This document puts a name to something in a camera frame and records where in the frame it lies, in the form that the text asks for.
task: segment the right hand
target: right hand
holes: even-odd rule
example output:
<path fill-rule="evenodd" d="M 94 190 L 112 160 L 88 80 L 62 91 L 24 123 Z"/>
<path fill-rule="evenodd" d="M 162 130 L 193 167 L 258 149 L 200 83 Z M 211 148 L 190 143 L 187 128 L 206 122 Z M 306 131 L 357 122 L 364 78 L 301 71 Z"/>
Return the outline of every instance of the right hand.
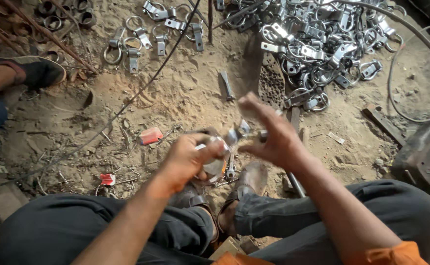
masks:
<path fill-rule="evenodd" d="M 269 132 L 265 144 L 242 146 L 238 151 L 251 153 L 294 174 L 302 172 L 313 155 L 303 146 L 295 128 L 252 92 L 239 99 L 238 103 L 240 108 L 255 112 Z"/>

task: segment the pile of metal clamps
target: pile of metal clamps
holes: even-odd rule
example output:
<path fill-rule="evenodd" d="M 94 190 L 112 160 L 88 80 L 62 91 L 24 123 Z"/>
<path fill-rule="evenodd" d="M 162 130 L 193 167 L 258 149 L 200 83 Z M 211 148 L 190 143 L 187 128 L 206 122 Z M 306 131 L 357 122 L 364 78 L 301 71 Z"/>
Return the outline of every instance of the pile of metal clamps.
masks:
<path fill-rule="evenodd" d="M 187 12 L 187 15 L 183 19 L 178 18 L 176 13 L 176 10 L 181 7 L 187 7 L 189 9 L 189 12 Z M 147 14 L 155 22 L 164 21 L 164 24 L 155 24 L 151 30 L 154 41 L 157 43 L 158 56 L 166 55 L 166 43 L 168 42 L 169 33 L 171 30 L 173 30 L 181 34 L 182 31 L 187 27 L 188 16 L 192 11 L 194 11 L 194 9 L 188 4 L 180 4 L 176 7 L 170 7 L 166 9 L 165 6 L 160 3 L 150 1 L 146 1 L 144 3 L 143 12 L 145 14 Z M 139 24 L 137 24 L 138 26 L 136 28 L 132 28 L 129 24 L 129 22 L 134 19 L 139 21 Z M 156 32 L 158 27 L 163 29 L 162 33 Z M 196 43 L 197 51 L 203 51 L 204 44 L 202 42 L 202 36 L 204 34 L 204 30 L 202 27 L 202 21 L 200 20 L 199 23 L 190 23 L 189 27 L 191 30 L 186 33 L 185 37 Z M 127 29 L 133 34 L 133 36 L 124 38 L 124 34 Z M 125 21 L 125 27 L 118 27 L 115 32 L 115 36 L 110 39 L 108 46 L 104 51 L 104 60 L 107 63 L 113 65 L 119 64 L 122 61 L 124 68 L 129 70 L 130 74 L 135 74 L 138 69 L 138 57 L 141 55 L 141 48 L 145 47 L 146 50 L 153 48 L 147 33 L 149 33 L 149 31 L 147 30 L 145 22 L 141 16 L 133 15 L 129 17 Z M 126 42 L 130 40 L 138 41 L 139 48 L 128 47 Z M 118 55 L 115 59 L 109 59 L 107 56 L 112 50 L 118 50 Z"/>
<path fill-rule="evenodd" d="M 65 1 L 62 6 L 72 15 L 76 12 L 80 13 L 78 21 L 79 26 L 82 28 L 89 29 L 97 23 L 90 0 L 69 0 Z M 37 13 L 44 18 L 43 26 L 51 32 L 60 30 L 64 24 L 63 20 L 69 19 L 64 12 L 57 9 L 50 1 L 44 1 L 39 4 L 37 6 Z"/>
<path fill-rule="evenodd" d="M 218 10 L 224 9 L 222 2 L 217 0 Z M 389 6 L 385 0 L 366 2 L 406 15 L 401 6 Z M 255 3 L 252 0 L 231 0 L 237 9 L 228 12 L 227 16 Z M 280 68 L 292 85 L 292 93 L 285 97 L 285 108 L 303 106 L 306 111 L 325 110 L 330 105 L 324 91 L 327 84 L 335 81 L 347 88 L 360 79 L 372 80 L 382 69 L 382 64 L 376 60 L 361 64 L 364 54 L 373 54 L 375 49 L 382 47 L 395 52 L 388 40 L 394 38 L 403 42 L 395 29 L 389 27 L 385 15 L 375 10 L 349 4 L 320 6 L 316 3 L 309 0 L 267 0 L 228 23 L 239 32 L 259 27 L 263 37 L 261 48 L 277 55 Z M 355 76 L 354 79 L 347 79 L 347 74 Z"/>

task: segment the left hand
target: left hand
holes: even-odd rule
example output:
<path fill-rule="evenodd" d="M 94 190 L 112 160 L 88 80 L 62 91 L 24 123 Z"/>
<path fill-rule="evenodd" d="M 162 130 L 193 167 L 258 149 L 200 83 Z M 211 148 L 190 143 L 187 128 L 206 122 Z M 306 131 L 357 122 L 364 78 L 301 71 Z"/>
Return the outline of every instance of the left hand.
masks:
<path fill-rule="evenodd" d="M 202 170 L 205 161 L 216 158 L 223 150 L 223 141 L 210 142 L 211 136 L 204 133 L 186 134 L 171 146 L 157 178 L 169 189 L 169 193 L 181 191 L 185 184 Z M 198 144 L 204 143 L 205 148 L 196 150 Z"/>

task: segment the dusty ground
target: dusty ground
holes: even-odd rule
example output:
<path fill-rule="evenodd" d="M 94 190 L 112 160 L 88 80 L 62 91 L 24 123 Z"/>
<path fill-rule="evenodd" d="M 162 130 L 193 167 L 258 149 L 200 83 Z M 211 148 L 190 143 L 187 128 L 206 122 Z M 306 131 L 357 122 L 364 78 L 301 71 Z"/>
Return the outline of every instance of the dusty ground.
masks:
<path fill-rule="evenodd" d="M 175 6 L 183 2 L 165 1 L 164 4 Z M 142 50 L 140 70 L 136 75 L 129 75 L 123 67 L 107 65 L 100 60 L 108 39 L 130 15 L 142 16 L 147 27 L 153 27 L 153 21 L 142 13 L 142 4 L 142 0 L 94 1 L 98 23 L 91 30 L 82 30 L 82 33 L 99 75 L 88 75 L 87 80 L 65 81 L 39 95 L 21 94 L 21 88 L 15 89 L 15 97 L 9 97 L 9 120 L 0 129 L 0 165 L 6 166 L 9 176 L 40 168 L 86 142 L 156 72 L 166 57 L 158 57 L 155 49 Z M 200 3 L 200 9 L 207 16 L 206 1 Z M 215 21 L 221 20 L 221 13 L 215 12 Z M 404 39 L 411 35 L 400 25 L 396 28 Z M 243 57 L 252 35 L 250 31 L 238 34 L 235 30 L 217 29 L 214 31 L 214 43 L 209 45 L 205 33 L 204 52 L 197 52 L 194 43 L 184 39 L 157 80 L 112 123 L 110 129 L 105 130 L 111 141 L 97 136 L 75 156 L 24 181 L 23 190 L 30 197 L 59 191 L 95 195 L 100 173 L 115 172 L 117 182 L 137 180 L 101 188 L 98 194 L 129 198 L 158 168 L 171 142 L 184 131 L 214 126 L 220 133 L 226 133 L 241 120 L 241 116 L 236 102 L 225 100 L 218 71 L 227 70 L 237 98 L 257 90 L 251 76 L 253 70 Z M 171 36 L 167 51 L 173 47 L 176 38 Z M 76 51 L 83 54 L 76 32 L 70 34 L 70 39 Z M 383 114 L 394 121 L 404 136 L 408 137 L 416 130 L 415 125 L 399 118 L 387 103 L 386 82 L 392 55 L 383 49 L 365 57 L 361 62 L 377 59 L 384 65 L 375 79 L 360 81 L 347 90 L 330 84 L 326 92 L 331 107 L 321 113 L 302 114 L 300 127 L 309 127 L 310 130 L 308 150 L 320 158 L 343 184 L 381 178 L 382 174 L 374 166 L 375 159 L 383 159 L 388 165 L 398 151 L 396 144 L 361 113 L 367 104 L 382 106 Z M 70 57 L 66 64 L 76 65 Z M 414 79 L 409 78 L 411 75 L 415 75 Z M 417 38 L 407 44 L 399 58 L 393 87 L 396 88 L 394 93 L 401 95 L 398 105 L 409 115 L 424 118 L 430 114 L 430 51 Z M 89 107 L 82 109 L 91 90 L 94 100 Z M 249 123 L 255 129 L 262 128 L 254 121 Z M 166 134 L 176 125 L 182 129 L 174 130 L 155 147 L 139 144 L 139 131 L 157 126 Z M 344 138 L 344 144 L 328 137 L 330 131 Z M 236 166 L 241 169 L 254 159 L 240 154 Z M 71 182 L 64 183 L 58 172 Z M 269 165 L 267 196 L 286 196 L 281 185 L 283 175 L 282 169 Z M 41 180 L 42 189 L 37 178 Z M 206 189 L 217 209 L 233 185 Z"/>

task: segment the forearm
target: forearm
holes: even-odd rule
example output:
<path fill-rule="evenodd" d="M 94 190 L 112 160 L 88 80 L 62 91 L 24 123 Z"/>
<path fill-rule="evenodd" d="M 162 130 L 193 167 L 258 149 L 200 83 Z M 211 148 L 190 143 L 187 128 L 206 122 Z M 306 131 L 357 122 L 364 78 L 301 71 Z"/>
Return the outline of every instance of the forearm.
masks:
<path fill-rule="evenodd" d="M 334 178 L 319 159 L 306 153 L 302 163 L 305 167 L 295 176 L 318 208 L 341 258 L 400 244 L 400 238 Z"/>
<path fill-rule="evenodd" d="M 170 197 L 159 182 L 149 180 L 72 264 L 134 265 Z"/>

